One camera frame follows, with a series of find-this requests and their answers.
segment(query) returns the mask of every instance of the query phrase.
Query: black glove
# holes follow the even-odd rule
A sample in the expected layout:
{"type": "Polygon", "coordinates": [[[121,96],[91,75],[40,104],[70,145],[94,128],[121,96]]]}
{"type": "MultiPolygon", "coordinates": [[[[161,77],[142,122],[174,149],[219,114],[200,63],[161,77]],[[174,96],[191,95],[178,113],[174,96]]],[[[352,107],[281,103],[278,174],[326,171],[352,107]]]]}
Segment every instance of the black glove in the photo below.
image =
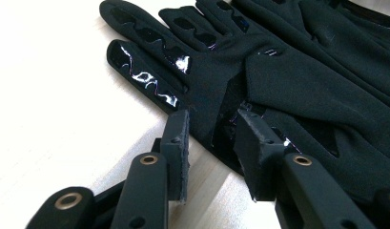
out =
{"type": "Polygon", "coordinates": [[[108,24],[145,50],[113,41],[108,61],[164,111],[189,108],[191,134],[236,171],[233,136],[216,127],[230,126],[246,100],[355,199],[390,187],[389,107],[225,2],[196,6],[204,16],[162,10],[168,30],[135,5],[103,2],[108,24]]]}
{"type": "Polygon", "coordinates": [[[260,25],[390,107],[390,30],[358,20],[363,30],[322,1],[234,2],[260,25]],[[384,39],[373,38],[382,34],[384,39]]]}

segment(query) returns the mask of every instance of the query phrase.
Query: light wood surface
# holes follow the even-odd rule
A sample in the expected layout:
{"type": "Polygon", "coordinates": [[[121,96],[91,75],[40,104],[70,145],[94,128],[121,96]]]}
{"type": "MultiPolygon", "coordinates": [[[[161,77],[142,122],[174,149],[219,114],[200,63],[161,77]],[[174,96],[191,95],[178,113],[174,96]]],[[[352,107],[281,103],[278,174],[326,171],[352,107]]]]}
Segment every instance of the light wood surface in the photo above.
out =
{"type": "MultiPolygon", "coordinates": [[[[0,1],[0,228],[24,228],[63,188],[110,188],[162,135],[166,115],[106,61],[124,38],[100,2],[0,1]]],[[[131,2],[156,18],[195,3],[131,2]]],[[[188,202],[170,205],[171,228],[279,228],[274,203],[252,202],[243,178],[193,138],[189,160],[188,202]]]]}

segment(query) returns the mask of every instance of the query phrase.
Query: white tabletop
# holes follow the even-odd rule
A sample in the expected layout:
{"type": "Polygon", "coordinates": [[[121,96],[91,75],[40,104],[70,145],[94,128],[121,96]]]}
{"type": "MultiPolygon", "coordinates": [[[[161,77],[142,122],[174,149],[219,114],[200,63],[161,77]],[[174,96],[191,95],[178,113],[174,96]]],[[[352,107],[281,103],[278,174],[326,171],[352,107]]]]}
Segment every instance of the white tabletop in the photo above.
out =
{"type": "MultiPolygon", "coordinates": [[[[161,137],[166,115],[106,61],[124,39],[101,0],[0,1],[0,228],[24,228],[53,193],[96,194],[161,137]]],[[[194,0],[132,0],[157,17],[194,0]]],[[[251,201],[243,178],[190,139],[187,204],[171,228],[279,228],[274,204],[251,201]]]]}

